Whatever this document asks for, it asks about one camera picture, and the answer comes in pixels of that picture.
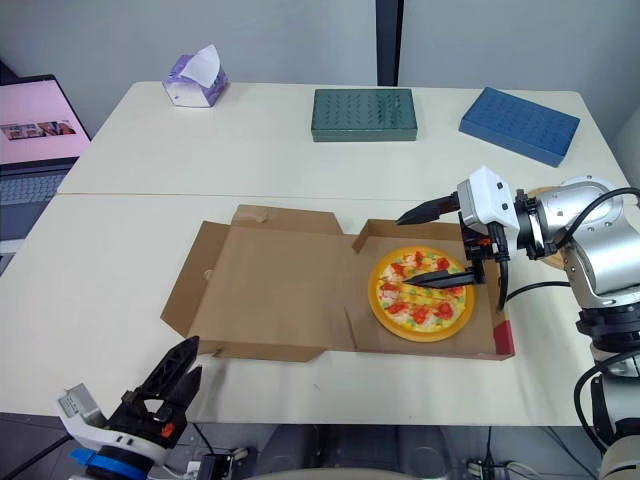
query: orange plate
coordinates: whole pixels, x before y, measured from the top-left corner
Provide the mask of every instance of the orange plate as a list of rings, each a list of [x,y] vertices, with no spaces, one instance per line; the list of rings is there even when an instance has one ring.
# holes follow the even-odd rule
[[[391,333],[406,340],[411,340],[412,342],[438,342],[458,333],[462,329],[462,327],[464,327],[469,321],[469,318],[473,313],[473,306],[475,304],[473,287],[469,285],[464,287],[466,308],[464,309],[464,312],[462,312],[462,315],[460,315],[460,317],[458,317],[458,319],[452,325],[439,332],[414,332],[411,330],[407,330],[406,328],[398,325],[396,322],[391,320],[380,305],[380,302],[378,302],[376,285],[378,278],[380,278],[380,275],[382,274],[382,271],[391,263],[394,258],[406,255],[407,253],[413,253],[416,250],[422,250],[428,253],[442,255],[446,257],[451,264],[460,269],[461,272],[464,271],[464,268],[454,258],[452,258],[451,255],[448,255],[440,250],[436,250],[435,248],[424,246],[398,248],[397,250],[393,250],[392,252],[389,252],[387,255],[385,255],[384,258],[382,258],[382,260],[380,260],[380,262],[378,262],[375,268],[371,271],[371,275],[369,276],[369,288],[367,289],[367,293],[369,296],[369,305],[371,306],[371,310],[373,310],[373,313],[375,314],[378,321]]]

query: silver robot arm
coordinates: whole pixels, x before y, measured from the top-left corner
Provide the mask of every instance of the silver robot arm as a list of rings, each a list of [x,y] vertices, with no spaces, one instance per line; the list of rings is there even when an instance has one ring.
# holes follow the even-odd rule
[[[622,194],[592,176],[567,180],[529,198],[518,190],[512,200],[507,183],[482,167],[449,197],[425,202],[399,224],[435,220],[460,210],[465,252],[472,266],[465,274],[421,275],[407,282],[443,288],[484,281],[481,260],[501,266],[499,308],[504,306],[508,270],[517,249],[536,260],[560,251],[573,294],[580,305],[578,330],[591,337],[596,366],[580,379],[574,401],[581,423],[604,453],[600,478],[640,478],[640,233],[626,220]],[[593,376],[594,430],[580,407],[580,390]]]

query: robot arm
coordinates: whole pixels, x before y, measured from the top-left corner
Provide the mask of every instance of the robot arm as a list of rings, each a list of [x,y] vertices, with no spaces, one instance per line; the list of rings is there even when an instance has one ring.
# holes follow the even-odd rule
[[[191,337],[169,350],[142,385],[122,396],[109,419],[82,384],[58,398],[58,416],[86,448],[71,455],[86,467],[85,475],[72,478],[144,480],[151,467],[164,465],[187,426],[186,410],[200,388],[202,367],[188,372],[198,343],[198,337]],[[150,411],[148,400],[161,405]]]
[[[564,182],[529,198],[518,190],[512,200],[507,183],[486,167],[472,173],[449,197],[425,202],[405,213],[398,224],[424,223],[459,210],[462,238],[471,266],[463,274],[446,271],[407,280],[444,288],[484,282],[482,262],[501,266],[501,298],[507,290],[509,255],[524,249],[536,260],[556,253],[580,305],[578,331],[592,339],[596,367],[576,385],[576,407],[583,427],[606,454],[601,478],[629,478],[640,468],[640,233],[626,220],[620,195],[591,176]],[[595,432],[579,407],[580,389],[591,382]],[[633,470],[632,478],[638,478]]]

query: table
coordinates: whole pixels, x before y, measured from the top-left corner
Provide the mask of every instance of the table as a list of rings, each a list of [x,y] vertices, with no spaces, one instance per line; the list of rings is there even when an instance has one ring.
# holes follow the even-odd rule
[[[234,84],[210,110],[172,107],[159,83],[131,88],[0,277],[0,410],[51,414],[62,388],[84,382],[110,414],[181,339],[159,315],[200,222],[228,222],[240,203],[333,211],[356,233],[367,218],[397,218],[451,193],[482,164],[514,189],[586,173],[626,185],[576,93],[517,92],[582,119],[554,169],[458,133],[475,90],[413,89],[417,142],[314,144],[313,88]],[[511,262],[512,289],[561,279],[522,253]],[[221,422],[575,425],[573,384],[592,364],[577,311],[567,289],[514,299],[507,313],[517,354],[503,362],[201,356],[204,379],[189,414]],[[588,410],[586,392],[583,400]]]
[[[0,410],[51,414],[84,382],[110,413],[181,337],[159,315],[202,219],[228,222],[243,197],[58,195],[0,277]],[[347,233],[411,202],[265,198],[336,212]],[[562,279],[519,255],[511,285]],[[517,354],[498,362],[326,352],[308,364],[201,356],[190,416],[223,422],[569,425],[592,363],[567,289],[513,300]]]
[[[514,188],[587,173],[626,184],[576,92],[512,92],[581,119],[553,168],[458,132],[480,90],[412,89],[416,142],[314,143],[316,87],[236,83],[213,108],[189,109],[174,107],[160,82],[136,83],[59,191],[423,201],[480,165]]]

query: laptop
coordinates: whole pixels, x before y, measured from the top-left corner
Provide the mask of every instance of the laptop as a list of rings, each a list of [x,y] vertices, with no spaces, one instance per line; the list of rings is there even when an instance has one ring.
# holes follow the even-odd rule
[[[89,142],[55,76],[0,85],[0,241],[27,236]]]

